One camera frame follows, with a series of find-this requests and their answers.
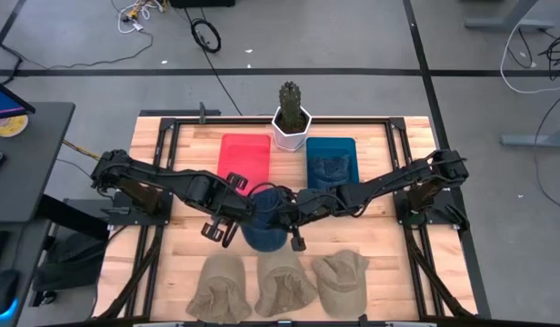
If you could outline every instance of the potted plant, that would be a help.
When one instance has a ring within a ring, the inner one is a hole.
[[[276,145],[290,152],[305,143],[312,117],[300,105],[300,88],[289,81],[280,88],[280,106],[276,109],[272,126]]]

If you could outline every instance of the concrete floor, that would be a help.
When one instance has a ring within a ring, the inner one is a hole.
[[[130,5],[115,0],[117,5]],[[506,35],[468,31],[463,18],[500,14],[512,2],[412,1],[431,69],[497,69]],[[0,29],[13,1],[0,0]],[[232,8],[206,8],[223,38],[212,56],[216,68],[356,67],[418,69],[401,1],[238,0]],[[198,10],[191,15],[199,16]],[[560,33],[560,1],[539,2],[533,17],[549,17]],[[143,22],[154,45],[136,59],[85,69],[208,68],[188,26],[173,11],[151,13]],[[536,55],[550,40],[528,34]],[[120,35],[110,1],[27,1],[5,43],[43,65],[89,63],[130,55],[145,35]],[[524,51],[516,38],[515,54]],[[536,69],[546,69],[537,57]],[[0,68],[13,59],[0,51]],[[509,69],[518,69],[510,60]],[[38,69],[25,64],[24,69]],[[269,114],[278,85],[297,81],[311,114],[430,116],[419,76],[237,75],[222,77],[244,114]],[[519,88],[553,87],[546,77],[511,78]],[[25,100],[76,104],[67,139],[93,152],[127,148],[143,109],[194,109],[199,101],[235,115],[213,76],[42,76],[17,78],[9,87]],[[434,87],[449,143],[468,158],[471,177],[463,187],[490,310],[494,318],[560,322],[560,209],[538,191],[532,151],[505,148],[503,133],[533,134],[560,92],[532,95],[510,91],[498,77],[435,77]],[[560,127],[560,104],[545,131]],[[560,149],[540,150],[547,191],[560,201]],[[67,149],[60,158],[86,170],[94,162]],[[97,198],[85,176],[57,164],[46,192],[54,197]],[[20,325],[83,320],[94,289],[62,292],[58,301],[25,308]]]

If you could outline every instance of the red tray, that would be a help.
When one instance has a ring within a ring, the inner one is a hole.
[[[238,173],[247,179],[244,190],[247,195],[259,183],[268,182],[270,176],[270,135],[224,134],[219,152],[217,175],[226,178],[229,173]]]

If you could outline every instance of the wooden tabletop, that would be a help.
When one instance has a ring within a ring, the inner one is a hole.
[[[136,122],[130,155],[151,163],[155,152],[161,117],[139,117]],[[412,156],[427,156],[435,149],[434,137],[427,117],[406,117],[407,135]],[[271,125],[206,124],[184,125],[179,134],[175,169],[206,169],[216,173],[221,138],[224,134],[272,134]],[[353,137],[361,182],[392,170],[385,129],[375,124],[312,124],[310,136]],[[399,135],[395,133],[398,156],[403,158]],[[306,187],[305,148],[287,153],[271,147],[270,182],[293,190]],[[246,299],[254,307],[258,299],[256,255],[241,232],[229,248],[223,249],[200,234],[208,217],[175,199],[172,219],[165,228],[151,319],[154,321],[194,321],[185,308],[195,294],[199,273],[205,258],[213,253],[234,253],[242,256],[246,270]],[[428,226],[435,259],[435,268],[452,294],[470,312],[476,312],[465,259],[457,232],[450,225]],[[417,319],[411,273],[402,228],[395,218],[392,195],[374,199],[360,218],[326,218],[301,229],[307,249],[300,260],[312,283],[315,275],[311,261],[318,255],[334,254],[350,249],[366,257],[368,304],[366,314],[371,321]],[[95,316],[115,299],[131,275],[135,257],[138,226],[126,228],[114,238],[106,250],[105,262],[98,283]],[[428,313],[434,314],[433,301],[426,277],[421,273]],[[146,277],[137,294],[135,313],[142,311]],[[318,298],[296,312],[263,318],[253,312],[250,321],[329,321]]]

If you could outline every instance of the monitor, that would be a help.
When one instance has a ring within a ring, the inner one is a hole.
[[[0,119],[33,113],[34,107],[0,84]]]

